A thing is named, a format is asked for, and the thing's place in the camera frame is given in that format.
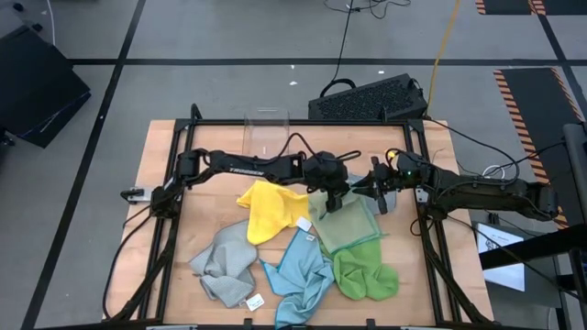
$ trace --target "cloth tag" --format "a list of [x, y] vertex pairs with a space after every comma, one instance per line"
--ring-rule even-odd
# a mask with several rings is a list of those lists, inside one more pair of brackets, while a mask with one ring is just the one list
[[263, 297], [260, 296], [260, 293], [255, 294], [252, 298], [247, 300], [247, 306], [251, 312], [261, 307], [264, 303], [265, 301], [263, 301]]
[[312, 223], [310, 222], [310, 220], [304, 218], [303, 216], [300, 216], [299, 218], [297, 218], [297, 221], [295, 222], [295, 224], [297, 226], [299, 226], [305, 232], [309, 231], [310, 228], [312, 228]]

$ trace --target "gray cloth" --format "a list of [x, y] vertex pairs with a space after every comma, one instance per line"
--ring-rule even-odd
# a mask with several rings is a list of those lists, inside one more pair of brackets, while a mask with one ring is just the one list
[[218, 231], [212, 244], [190, 261], [208, 298], [220, 299], [228, 308], [240, 305], [255, 288], [249, 265], [257, 249], [247, 240], [249, 220]]
[[[352, 184], [352, 183], [358, 182], [360, 179], [362, 179], [361, 176], [350, 173], [348, 182], [349, 182], [349, 184]], [[383, 197], [385, 199], [385, 203], [387, 204], [387, 211], [388, 212], [393, 211], [393, 209], [395, 208], [395, 195], [396, 194], [397, 194], [397, 192], [388, 192]], [[381, 212], [379, 212], [379, 205], [377, 204], [376, 200], [374, 200], [372, 198], [365, 198], [365, 202], [367, 203], [367, 207], [369, 208], [369, 210], [371, 210], [373, 215], [380, 215], [381, 214]]]

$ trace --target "light blue cloth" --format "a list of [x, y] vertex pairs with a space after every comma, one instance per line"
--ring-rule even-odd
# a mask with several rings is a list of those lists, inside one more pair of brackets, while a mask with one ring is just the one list
[[261, 261], [273, 293], [283, 296], [275, 328], [301, 325], [312, 317], [334, 282], [332, 261], [323, 257], [318, 237], [298, 229], [277, 268]]

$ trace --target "gray floor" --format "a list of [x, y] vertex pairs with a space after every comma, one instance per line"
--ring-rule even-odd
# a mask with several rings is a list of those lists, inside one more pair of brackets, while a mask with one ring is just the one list
[[[72, 59], [115, 59], [136, 2], [52, 1], [57, 47]], [[41, 36], [49, 40], [49, 16], [42, 13], [45, 2], [24, 3], [30, 8], [27, 19], [47, 27]], [[332, 6], [345, 3], [330, 0]], [[452, 0], [414, 0], [407, 8], [390, 6], [382, 21], [368, 13], [353, 15], [345, 56], [434, 58], [452, 5]], [[583, 16], [548, 20], [568, 58], [587, 58]], [[128, 56], [336, 58], [344, 24], [345, 15], [326, 9], [320, 0], [148, 0]], [[481, 16], [472, 1], [464, 1], [445, 58], [555, 59], [555, 55], [535, 16]], [[46, 149], [18, 142], [16, 148], [0, 153], [2, 329], [16, 329], [22, 323], [113, 67], [74, 69], [93, 93], [79, 114]], [[440, 67], [430, 113], [522, 158], [525, 153], [497, 89], [494, 69]], [[134, 183], [150, 120], [186, 117], [193, 102], [206, 118], [242, 117], [249, 109], [265, 106], [285, 108], [293, 118], [304, 118], [307, 101], [317, 97], [334, 70], [332, 65], [126, 66], [37, 326], [100, 320], [105, 276], [127, 212], [118, 193]], [[427, 91], [431, 71], [428, 66], [353, 65], [341, 67], [339, 77], [364, 84], [408, 72]], [[573, 71], [587, 88], [587, 68]], [[453, 143], [458, 159], [469, 170], [482, 171], [506, 161], [461, 137], [453, 136]], [[525, 163], [522, 177], [533, 179]], [[15, 194], [17, 188], [27, 192], [26, 199]], [[477, 220], [485, 217], [484, 213], [472, 215]], [[527, 229], [554, 230], [553, 224], [504, 216]], [[493, 311], [504, 324], [546, 327], [548, 308], [516, 304], [500, 292], [490, 294]], [[550, 326], [556, 327], [554, 314]]]

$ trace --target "black metal frame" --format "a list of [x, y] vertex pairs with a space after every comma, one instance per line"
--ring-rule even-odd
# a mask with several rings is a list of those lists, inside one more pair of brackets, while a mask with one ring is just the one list
[[[167, 169], [165, 171], [165, 181], [169, 180], [172, 176], [174, 162], [178, 155], [178, 147], [179, 142], [182, 136], [182, 132], [184, 130], [187, 131], [187, 138], [185, 140], [184, 150], [192, 149], [192, 143], [194, 140], [194, 131], [198, 126], [244, 126], [244, 120], [242, 119], [202, 119], [199, 111], [195, 106], [192, 107], [192, 115], [190, 119], [176, 119], [175, 126], [173, 129], [173, 136], [172, 136], [172, 143], [170, 145], [170, 152], [169, 158], [167, 161]], [[365, 120], [365, 121], [331, 121], [331, 120], [300, 120], [300, 119], [293, 119], [290, 120], [291, 126], [385, 126], [385, 127], [401, 127], [404, 131], [404, 139], [405, 139], [405, 148], [407, 151], [415, 151], [414, 149], [414, 142], [412, 139], [412, 132], [415, 132], [417, 139], [418, 139], [418, 147], [420, 149], [421, 155], [426, 159], [429, 160], [429, 154], [427, 149], [426, 143], [426, 136], [424, 131], [424, 126], [422, 120], [397, 120], [397, 121], [388, 121], [388, 122], [381, 122], [378, 120]], [[426, 219], [424, 218], [425, 214], [425, 207], [422, 204], [418, 204], [416, 202], [416, 210], [419, 219], [419, 228], [421, 233], [422, 239], [422, 247], [423, 250], [432, 247], [431, 243], [431, 236], [429, 231], [426, 229]], [[69, 326], [61, 326], [61, 327], [52, 327], [52, 328], [44, 328], [44, 329], [64, 329], [64, 330], [94, 330], [94, 329], [145, 329], [148, 326], [154, 325], [163, 325], [163, 316], [165, 313], [165, 307], [167, 302], [167, 297], [169, 294], [169, 285], [171, 280], [171, 271], [172, 271], [172, 263], [173, 263], [173, 253], [175, 250], [175, 242], [177, 239], [179, 222], [181, 217], [181, 206], [180, 206], [180, 213], [178, 213], [175, 217], [171, 219], [171, 226], [169, 230], [169, 235], [167, 239], [167, 243], [163, 252], [158, 253], [161, 247], [161, 241], [163, 239], [162, 233], [166, 219], [158, 218], [157, 223], [155, 225], [155, 231], [153, 235], [153, 240], [150, 247], [150, 256], [149, 256], [149, 263], [147, 267], [147, 273], [153, 273], [153, 276], [150, 276], [150, 280], [143, 282], [145, 286], [144, 295], [142, 296], [141, 300], [138, 303], [138, 320], [128, 320], [130, 316], [133, 314], [133, 311], [129, 311], [129, 313], [125, 313], [122, 319], [112, 320], [108, 322], [98, 323], [98, 324], [78, 324], [78, 325], [69, 325]], [[445, 238], [444, 227], [442, 222], [435, 222], [434, 223], [435, 232], [437, 234], [437, 242], [438, 242], [438, 252], [440, 256], [441, 265], [437, 263], [436, 268], [434, 262], [430, 259], [425, 258], [426, 263], [426, 274], [428, 277], [428, 289], [430, 292], [430, 299], [432, 302], [432, 309], [434, 313], [435, 319], [435, 326], [436, 327], [444, 327], [444, 328], [452, 328], [452, 329], [487, 329], [487, 330], [504, 330], [504, 329], [511, 329], [511, 330], [523, 330], [526, 328], [522, 327], [513, 327], [513, 326], [502, 326], [498, 324], [478, 324], [478, 323], [463, 323], [461, 321], [460, 315], [460, 305], [458, 300], [456, 299], [455, 295], [458, 293], [452, 292], [448, 290], [449, 296], [449, 305], [451, 310], [451, 318], [452, 321], [446, 321], [442, 311], [442, 303], [440, 300], [440, 293], [438, 290], [438, 283], [437, 283], [437, 271], [438, 266], [442, 267], [444, 271], [438, 271], [438, 273], [442, 276], [444, 272], [445, 281], [446, 277], [452, 277], [452, 271], [450, 266], [450, 257], [449, 257], [449, 249], [447, 246], [447, 241]], [[582, 234], [583, 232], [577, 234], [576, 231], [580, 229], [572, 229], [570, 231], [571, 235], [574, 238], [578, 238], [577, 235]], [[484, 269], [489, 269], [493, 267], [498, 267], [503, 264], [512, 263], [511, 259], [508, 259], [508, 255], [504, 255], [503, 253], [499, 253], [500, 250], [493, 250], [490, 252], [486, 252], [481, 254], [482, 265]], [[525, 258], [536, 258], [536, 256], [532, 255], [524, 255]], [[154, 282], [155, 278], [157, 277], [159, 271], [162, 269], [162, 276], [161, 276], [161, 289], [159, 292], [159, 297], [157, 300], [156, 306], [156, 314], [155, 318], [148, 319], [147, 318], [147, 311], [149, 309], [150, 304], [150, 287]], [[579, 280], [579, 274], [573, 277], [573, 282], [575, 286], [574, 288], [578, 288], [580, 292], [580, 296], [584, 299], [584, 294], [587, 292], [584, 281], [581, 283]], [[561, 282], [566, 282], [567, 285], [569, 279], [561, 280]], [[561, 314], [560, 316], [564, 315], [565, 311], [557, 310], [557, 315]], [[334, 329], [345, 329], [345, 330], [374, 330], [374, 329], [400, 329], [401, 326], [377, 326], [375, 324], [375, 320], [373, 319], [366, 319], [365, 326], [329, 326], [329, 325], [319, 325], [319, 326], [308, 326], [309, 329], [316, 329], [316, 330], [334, 330]], [[229, 330], [229, 329], [274, 329], [273, 325], [252, 325], [252, 320], [244, 319], [243, 324], [234, 324], [234, 325], [215, 325], [215, 324], [199, 324], [197, 326], [198, 329], [210, 329], [210, 330]], [[292, 329], [305, 329], [305, 325], [300, 326], [293, 326]]]

